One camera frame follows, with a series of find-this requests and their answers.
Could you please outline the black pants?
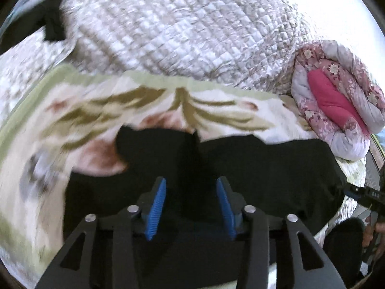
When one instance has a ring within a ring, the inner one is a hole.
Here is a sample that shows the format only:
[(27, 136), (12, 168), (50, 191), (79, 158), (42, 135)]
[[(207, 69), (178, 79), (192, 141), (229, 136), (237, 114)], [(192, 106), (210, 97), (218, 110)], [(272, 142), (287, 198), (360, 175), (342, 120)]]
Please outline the black pants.
[(347, 178), (327, 143), (317, 139), (265, 144), (249, 135), (201, 142), (187, 132), (122, 127), (115, 146), (128, 163), (124, 172), (98, 177), (73, 170), (63, 235), (90, 213), (117, 214), (163, 177), (167, 195), (157, 234), (135, 244), (144, 288), (202, 288), (237, 279), (244, 245), (226, 239), (219, 177), (248, 204), (274, 217), (295, 214), (313, 234), (344, 200)]

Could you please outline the pink floral rolled comforter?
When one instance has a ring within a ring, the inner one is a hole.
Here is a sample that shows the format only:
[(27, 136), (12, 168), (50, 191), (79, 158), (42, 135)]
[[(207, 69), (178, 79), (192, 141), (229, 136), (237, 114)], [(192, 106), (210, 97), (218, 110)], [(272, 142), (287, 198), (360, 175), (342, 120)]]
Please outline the pink floral rolled comforter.
[(384, 129), (383, 91), (361, 59), (334, 40), (298, 50), (291, 94), (315, 134), (339, 158), (364, 158), (371, 135)]

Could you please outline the magenta pink pillow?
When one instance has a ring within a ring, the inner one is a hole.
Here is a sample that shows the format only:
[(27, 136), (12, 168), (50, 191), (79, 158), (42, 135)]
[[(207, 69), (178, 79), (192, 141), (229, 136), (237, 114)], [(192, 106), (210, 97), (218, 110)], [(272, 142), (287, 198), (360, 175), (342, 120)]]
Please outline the magenta pink pillow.
[(365, 136), (370, 135), (367, 125), (352, 102), (337, 90), (323, 71), (310, 71), (307, 77), (318, 107), (330, 120), (343, 131), (358, 125)]

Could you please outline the floral fleece blanket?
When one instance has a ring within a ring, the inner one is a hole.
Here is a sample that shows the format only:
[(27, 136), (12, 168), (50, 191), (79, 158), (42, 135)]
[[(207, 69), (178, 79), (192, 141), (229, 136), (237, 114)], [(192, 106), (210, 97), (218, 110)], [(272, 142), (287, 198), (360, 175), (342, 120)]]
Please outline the floral fleece blanket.
[(71, 171), (120, 171), (118, 130), (154, 126), (201, 140), (252, 134), (267, 143), (314, 138), (294, 100), (184, 77), (49, 71), (1, 128), (1, 261), (34, 288), (63, 243), (64, 193)]

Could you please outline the quilted beige bedspread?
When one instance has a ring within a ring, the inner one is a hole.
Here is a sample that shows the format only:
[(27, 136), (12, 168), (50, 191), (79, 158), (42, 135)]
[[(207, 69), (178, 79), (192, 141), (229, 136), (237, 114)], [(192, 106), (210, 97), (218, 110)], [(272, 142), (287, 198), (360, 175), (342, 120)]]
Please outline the quilted beige bedspread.
[(314, 39), (295, 0), (63, 0), (66, 39), (42, 27), (1, 53), (1, 118), (54, 66), (187, 76), (290, 91), (294, 56)]

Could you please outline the dark clothes pile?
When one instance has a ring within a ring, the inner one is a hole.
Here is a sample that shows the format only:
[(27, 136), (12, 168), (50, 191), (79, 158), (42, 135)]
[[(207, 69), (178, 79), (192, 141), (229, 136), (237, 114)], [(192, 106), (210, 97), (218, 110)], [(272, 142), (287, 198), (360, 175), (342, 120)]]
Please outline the dark clothes pile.
[(1, 20), (1, 53), (5, 53), (40, 28), (48, 42), (66, 39), (62, 19), (63, 0), (18, 0)]

